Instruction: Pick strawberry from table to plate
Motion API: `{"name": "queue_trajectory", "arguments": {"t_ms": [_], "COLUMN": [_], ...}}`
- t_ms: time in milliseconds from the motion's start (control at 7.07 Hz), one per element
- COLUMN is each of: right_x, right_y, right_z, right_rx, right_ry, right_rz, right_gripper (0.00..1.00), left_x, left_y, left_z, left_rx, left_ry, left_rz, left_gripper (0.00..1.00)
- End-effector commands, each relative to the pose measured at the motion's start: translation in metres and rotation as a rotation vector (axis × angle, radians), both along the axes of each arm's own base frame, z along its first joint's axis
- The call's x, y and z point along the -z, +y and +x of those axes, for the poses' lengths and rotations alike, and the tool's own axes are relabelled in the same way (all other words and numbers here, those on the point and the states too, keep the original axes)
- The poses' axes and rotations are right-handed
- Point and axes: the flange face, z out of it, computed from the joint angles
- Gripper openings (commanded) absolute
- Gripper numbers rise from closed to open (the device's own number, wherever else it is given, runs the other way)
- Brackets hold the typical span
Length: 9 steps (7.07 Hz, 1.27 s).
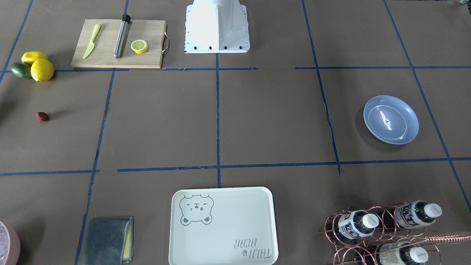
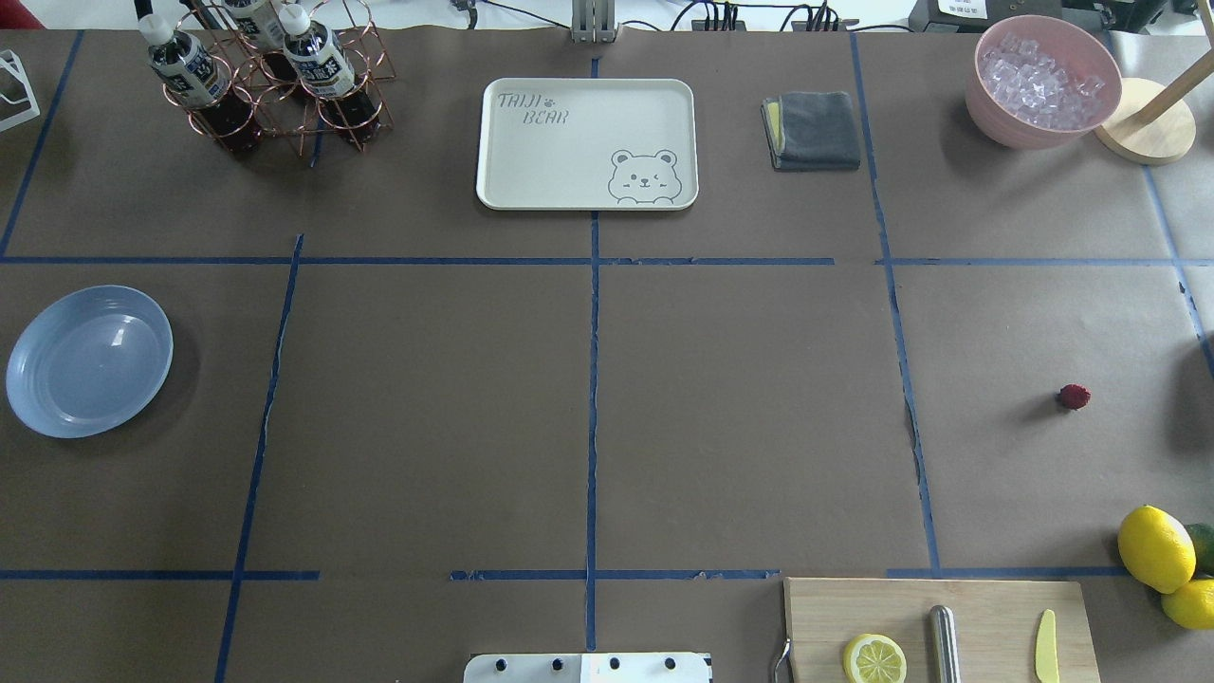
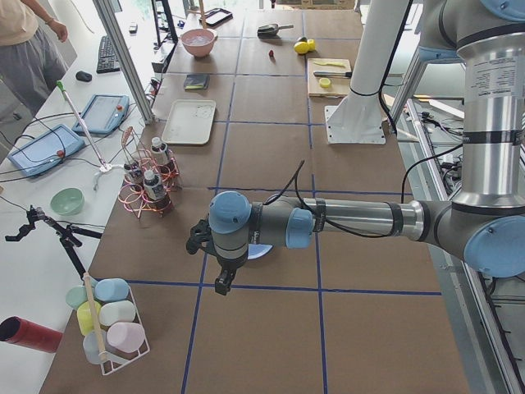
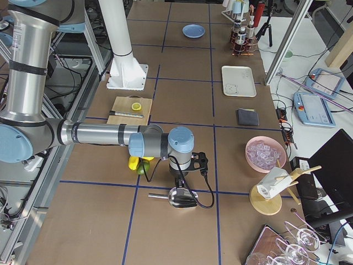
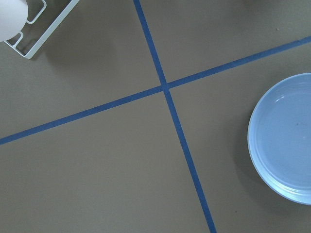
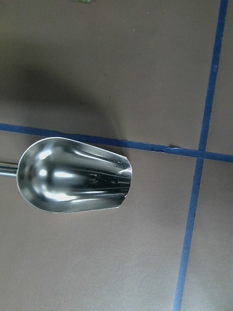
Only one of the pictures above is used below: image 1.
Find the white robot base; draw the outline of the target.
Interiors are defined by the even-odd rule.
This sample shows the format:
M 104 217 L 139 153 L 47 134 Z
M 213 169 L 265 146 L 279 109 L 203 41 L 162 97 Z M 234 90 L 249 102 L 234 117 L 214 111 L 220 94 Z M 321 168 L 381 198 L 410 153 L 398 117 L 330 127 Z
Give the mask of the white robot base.
M 194 0 L 185 11 L 184 52 L 248 53 L 247 14 L 239 0 Z

